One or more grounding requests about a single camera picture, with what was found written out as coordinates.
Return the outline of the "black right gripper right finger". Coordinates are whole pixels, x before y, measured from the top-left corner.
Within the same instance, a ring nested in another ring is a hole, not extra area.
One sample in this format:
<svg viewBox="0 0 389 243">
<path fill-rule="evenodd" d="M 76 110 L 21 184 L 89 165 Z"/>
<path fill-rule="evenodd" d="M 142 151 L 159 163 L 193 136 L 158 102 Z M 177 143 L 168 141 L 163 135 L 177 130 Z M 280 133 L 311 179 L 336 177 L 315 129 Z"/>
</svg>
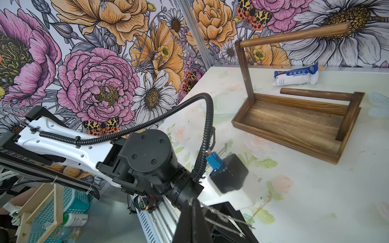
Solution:
<svg viewBox="0 0 389 243">
<path fill-rule="evenodd" d="M 200 202 L 193 200 L 193 242 L 213 243 Z"/>
</svg>

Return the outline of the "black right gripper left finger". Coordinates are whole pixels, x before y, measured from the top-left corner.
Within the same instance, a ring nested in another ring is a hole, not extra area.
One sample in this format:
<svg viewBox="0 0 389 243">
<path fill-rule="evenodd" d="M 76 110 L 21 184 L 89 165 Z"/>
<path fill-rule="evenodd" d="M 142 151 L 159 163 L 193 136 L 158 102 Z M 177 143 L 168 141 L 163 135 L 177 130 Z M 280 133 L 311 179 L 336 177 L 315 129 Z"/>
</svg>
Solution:
<svg viewBox="0 0 389 243">
<path fill-rule="evenodd" d="M 178 225 L 172 243 L 192 243 L 192 199 L 181 209 Z"/>
</svg>

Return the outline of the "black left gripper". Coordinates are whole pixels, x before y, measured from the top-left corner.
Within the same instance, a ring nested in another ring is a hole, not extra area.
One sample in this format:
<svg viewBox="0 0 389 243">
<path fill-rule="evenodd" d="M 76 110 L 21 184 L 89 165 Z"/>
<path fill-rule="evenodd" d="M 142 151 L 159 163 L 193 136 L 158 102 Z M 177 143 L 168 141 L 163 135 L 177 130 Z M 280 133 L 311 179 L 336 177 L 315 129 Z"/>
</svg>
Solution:
<svg viewBox="0 0 389 243">
<path fill-rule="evenodd" d="M 165 196 L 172 206 L 181 209 L 204 190 L 178 162 L 169 137 L 160 130 L 131 133 L 127 139 L 111 144 L 112 149 L 96 168 L 117 183 L 122 192 L 151 195 L 156 200 Z"/>
</svg>

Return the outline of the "wooden jewelry display stand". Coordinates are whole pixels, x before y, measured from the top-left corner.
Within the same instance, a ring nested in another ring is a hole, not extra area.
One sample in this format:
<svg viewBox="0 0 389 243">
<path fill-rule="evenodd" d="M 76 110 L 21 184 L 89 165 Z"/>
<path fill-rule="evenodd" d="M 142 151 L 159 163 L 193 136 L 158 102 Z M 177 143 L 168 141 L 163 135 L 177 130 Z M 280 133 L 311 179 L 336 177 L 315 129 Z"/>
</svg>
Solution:
<svg viewBox="0 0 389 243">
<path fill-rule="evenodd" d="M 363 92 L 341 93 L 282 88 L 279 96 L 254 93 L 244 49 L 348 32 L 340 23 L 235 42 L 247 99 L 232 120 L 235 128 L 320 160 L 337 164 L 356 120 Z"/>
</svg>

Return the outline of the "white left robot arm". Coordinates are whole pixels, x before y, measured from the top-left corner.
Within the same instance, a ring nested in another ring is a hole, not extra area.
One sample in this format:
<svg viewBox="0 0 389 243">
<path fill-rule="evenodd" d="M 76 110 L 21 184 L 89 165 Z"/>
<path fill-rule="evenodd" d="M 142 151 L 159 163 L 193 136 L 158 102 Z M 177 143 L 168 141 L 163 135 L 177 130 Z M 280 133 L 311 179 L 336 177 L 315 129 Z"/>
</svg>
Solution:
<svg viewBox="0 0 389 243">
<path fill-rule="evenodd" d="M 130 195 L 150 195 L 156 200 L 166 197 L 178 209 L 204 189 L 178 162 L 169 137 L 160 130 L 131 133 L 128 138 L 91 145 L 65 143 L 43 137 L 41 132 L 69 135 L 77 140 L 91 138 L 65 127 L 39 108 L 31 112 L 25 128 L 1 136 L 1 151 L 32 163 L 59 163 L 83 170 Z"/>
</svg>

